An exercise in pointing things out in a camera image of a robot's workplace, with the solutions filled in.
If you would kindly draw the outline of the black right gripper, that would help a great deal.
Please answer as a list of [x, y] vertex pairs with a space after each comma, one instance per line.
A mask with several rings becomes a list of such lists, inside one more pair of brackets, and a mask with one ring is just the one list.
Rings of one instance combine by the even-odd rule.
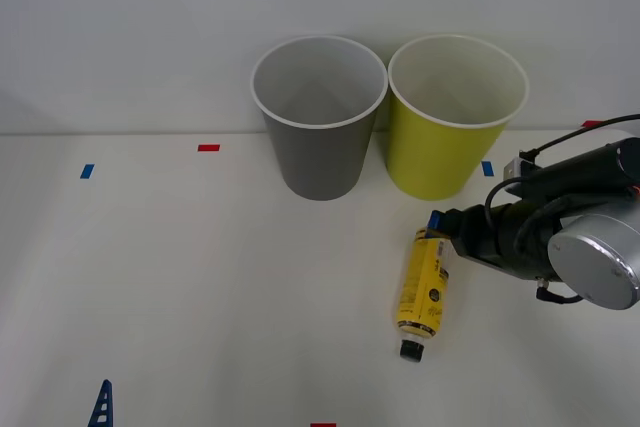
[[482, 204], [445, 212], [433, 210], [425, 228], [425, 237], [449, 238], [460, 257], [517, 276], [517, 262], [509, 259], [510, 247], [501, 246], [499, 233], [502, 221], [512, 206], [512, 203], [506, 203], [492, 207], [492, 226], [485, 218]]

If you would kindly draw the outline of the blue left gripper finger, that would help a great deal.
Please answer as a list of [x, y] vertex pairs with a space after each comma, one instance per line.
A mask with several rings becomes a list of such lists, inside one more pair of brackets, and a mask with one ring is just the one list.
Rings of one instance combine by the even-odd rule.
[[108, 379], [102, 382], [88, 427], [112, 427], [112, 383]]

